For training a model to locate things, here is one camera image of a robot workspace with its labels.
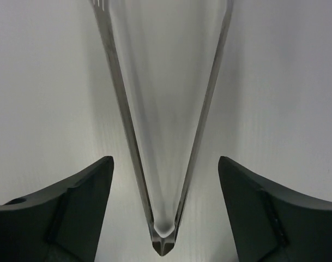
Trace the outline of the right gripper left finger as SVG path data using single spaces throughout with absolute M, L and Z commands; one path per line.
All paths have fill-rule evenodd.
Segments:
M 113 158 L 0 205 L 0 261 L 94 261 Z

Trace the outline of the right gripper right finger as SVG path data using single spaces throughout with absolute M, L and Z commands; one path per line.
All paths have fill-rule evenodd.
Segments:
M 239 261 L 332 261 L 332 202 L 225 156 L 218 173 Z

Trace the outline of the metal tongs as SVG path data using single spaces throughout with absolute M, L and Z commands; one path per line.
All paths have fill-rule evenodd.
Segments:
M 93 1 L 152 246 L 176 243 L 232 1 Z

